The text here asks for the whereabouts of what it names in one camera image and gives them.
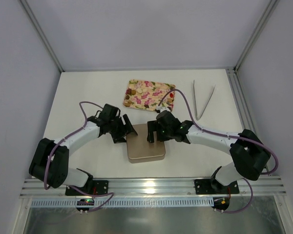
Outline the beige tin lid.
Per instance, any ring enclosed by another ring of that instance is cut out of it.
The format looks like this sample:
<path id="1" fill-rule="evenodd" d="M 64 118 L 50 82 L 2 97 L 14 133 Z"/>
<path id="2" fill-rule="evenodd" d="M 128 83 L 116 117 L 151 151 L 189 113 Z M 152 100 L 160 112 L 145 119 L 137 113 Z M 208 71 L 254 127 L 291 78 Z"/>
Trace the beige tin lid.
<path id="1" fill-rule="evenodd" d="M 138 135 L 126 136 L 127 157 L 160 156 L 166 154 L 165 144 L 160 141 L 147 141 L 147 124 L 133 125 Z"/>

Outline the metal tongs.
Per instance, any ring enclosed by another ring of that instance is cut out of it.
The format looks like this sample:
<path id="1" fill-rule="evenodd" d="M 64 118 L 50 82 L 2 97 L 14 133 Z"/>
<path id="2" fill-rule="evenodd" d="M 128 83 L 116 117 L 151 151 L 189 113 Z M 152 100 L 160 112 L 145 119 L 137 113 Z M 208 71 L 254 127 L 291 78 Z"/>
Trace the metal tongs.
<path id="1" fill-rule="evenodd" d="M 215 87 L 216 85 L 212 83 L 203 85 L 198 81 L 193 81 L 193 103 L 196 120 L 200 120 L 203 116 L 211 97 L 213 96 Z"/>

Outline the beige tin box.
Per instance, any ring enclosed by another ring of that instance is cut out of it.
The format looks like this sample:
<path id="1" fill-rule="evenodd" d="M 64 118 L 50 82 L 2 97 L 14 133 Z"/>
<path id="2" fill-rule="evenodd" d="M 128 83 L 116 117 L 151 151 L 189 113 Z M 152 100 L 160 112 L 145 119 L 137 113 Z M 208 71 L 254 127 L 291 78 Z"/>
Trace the beige tin box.
<path id="1" fill-rule="evenodd" d="M 152 162 L 152 161 L 158 161 L 163 160 L 165 158 L 165 155 L 160 156 L 146 156 L 146 157 L 129 157 L 128 161 L 132 164 L 134 163 L 144 163 L 144 162 Z"/>

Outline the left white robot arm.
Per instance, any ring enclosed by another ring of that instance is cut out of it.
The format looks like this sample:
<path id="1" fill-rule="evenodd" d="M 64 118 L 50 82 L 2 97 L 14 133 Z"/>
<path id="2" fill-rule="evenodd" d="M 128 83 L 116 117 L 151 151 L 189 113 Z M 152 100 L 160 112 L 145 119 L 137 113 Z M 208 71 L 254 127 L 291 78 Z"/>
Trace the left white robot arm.
<path id="1" fill-rule="evenodd" d="M 69 167 L 69 158 L 88 142 L 110 134 L 113 143 L 124 143 L 129 134 L 136 135 L 127 115 L 110 104 L 99 107 L 95 115 L 85 117 L 82 127 L 67 136 L 39 141 L 29 166 L 29 174 L 43 182 L 46 190 L 67 186 L 79 194 L 94 195 L 93 175 Z"/>

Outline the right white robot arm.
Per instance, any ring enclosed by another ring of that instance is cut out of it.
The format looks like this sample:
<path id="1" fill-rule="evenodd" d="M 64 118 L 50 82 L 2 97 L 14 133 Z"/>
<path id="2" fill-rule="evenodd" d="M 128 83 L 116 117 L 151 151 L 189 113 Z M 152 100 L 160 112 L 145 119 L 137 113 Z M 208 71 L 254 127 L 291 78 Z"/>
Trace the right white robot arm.
<path id="1" fill-rule="evenodd" d="M 199 127 L 192 120 L 180 122 L 170 111 L 160 112 L 147 122 L 147 141 L 175 140 L 186 144 L 207 146 L 231 156 L 232 162 L 218 167 L 209 182 L 216 193 L 224 193 L 228 186 L 240 179 L 258 180 L 271 157 L 262 142 L 251 130 L 229 134 Z"/>

